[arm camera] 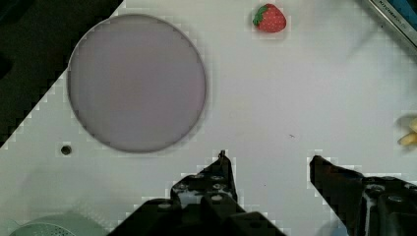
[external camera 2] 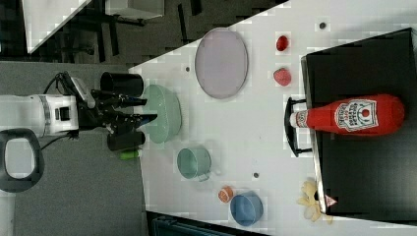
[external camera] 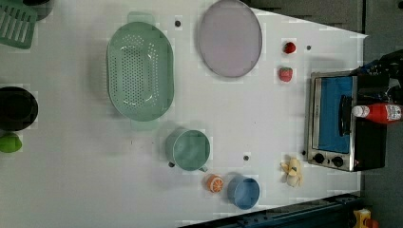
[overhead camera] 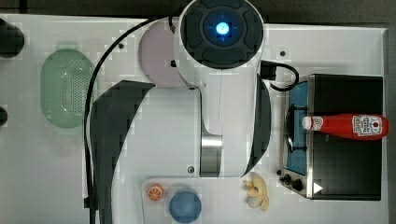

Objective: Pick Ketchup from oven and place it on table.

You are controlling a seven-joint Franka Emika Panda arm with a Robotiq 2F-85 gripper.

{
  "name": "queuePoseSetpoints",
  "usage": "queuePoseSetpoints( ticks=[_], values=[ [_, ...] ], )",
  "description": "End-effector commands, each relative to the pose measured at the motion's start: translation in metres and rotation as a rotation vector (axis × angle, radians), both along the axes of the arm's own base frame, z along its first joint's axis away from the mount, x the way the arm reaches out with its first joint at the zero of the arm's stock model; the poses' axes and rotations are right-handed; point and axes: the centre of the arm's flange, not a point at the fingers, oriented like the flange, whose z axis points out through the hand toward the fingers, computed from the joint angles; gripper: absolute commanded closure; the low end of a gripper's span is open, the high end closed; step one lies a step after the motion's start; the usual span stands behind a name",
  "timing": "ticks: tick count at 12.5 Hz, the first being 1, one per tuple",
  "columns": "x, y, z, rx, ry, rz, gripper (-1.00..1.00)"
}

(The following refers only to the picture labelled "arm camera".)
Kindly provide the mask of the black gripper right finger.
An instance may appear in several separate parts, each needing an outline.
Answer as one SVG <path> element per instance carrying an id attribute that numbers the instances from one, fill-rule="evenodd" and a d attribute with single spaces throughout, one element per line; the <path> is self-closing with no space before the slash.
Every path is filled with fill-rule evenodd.
<path id="1" fill-rule="evenodd" d="M 417 192 L 401 179 L 366 177 L 316 155 L 310 181 L 349 236 L 417 236 Z"/>

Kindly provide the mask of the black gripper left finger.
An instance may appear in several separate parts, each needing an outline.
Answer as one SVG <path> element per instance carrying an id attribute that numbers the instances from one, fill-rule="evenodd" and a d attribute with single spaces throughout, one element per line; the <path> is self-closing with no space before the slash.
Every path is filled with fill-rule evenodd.
<path id="1" fill-rule="evenodd" d="M 139 206 L 107 236 L 285 236 L 257 211 L 238 204 L 224 151 L 197 174 L 174 184 L 167 199 Z"/>

